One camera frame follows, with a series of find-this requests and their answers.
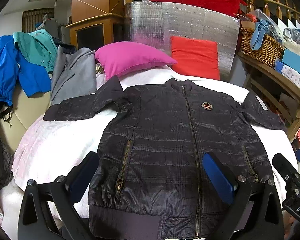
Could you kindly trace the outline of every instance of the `metal screw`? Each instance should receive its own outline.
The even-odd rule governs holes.
[[[34,183],[33,179],[29,179],[28,182],[27,182],[28,186],[32,186],[33,183]]]
[[[65,180],[65,178],[66,178],[65,176],[61,175],[61,176],[57,177],[56,181],[63,182]]]
[[[274,185],[273,179],[268,179],[268,184],[269,184],[270,186],[273,186],[273,185]]]
[[[244,176],[242,176],[242,175],[239,175],[239,176],[238,176],[238,181],[240,181],[240,182],[245,182],[245,181],[246,181],[246,178],[245,178]]]

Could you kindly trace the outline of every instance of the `badge on jacket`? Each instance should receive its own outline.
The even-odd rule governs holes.
[[[209,102],[203,102],[201,106],[202,106],[204,109],[209,110],[209,111],[213,109],[212,104],[210,104]]]

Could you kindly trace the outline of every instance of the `blue fabric knot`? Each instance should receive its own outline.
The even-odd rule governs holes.
[[[263,42],[263,37],[269,32],[269,24],[270,23],[268,21],[262,19],[256,23],[256,28],[250,40],[251,49],[260,49]]]

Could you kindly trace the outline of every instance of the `pink pillow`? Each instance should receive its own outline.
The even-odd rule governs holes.
[[[95,58],[105,69],[106,80],[114,75],[122,76],[141,69],[178,63],[158,49],[132,41],[103,46],[96,51]]]

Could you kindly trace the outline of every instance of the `pillow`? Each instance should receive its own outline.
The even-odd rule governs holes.
[[[158,49],[132,41],[103,46],[96,51],[95,58],[103,66],[106,80],[114,75],[122,76],[137,70],[177,63]]]
[[[215,41],[172,36],[171,56],[178,61],[172,69],[181,75],[220,80]]]

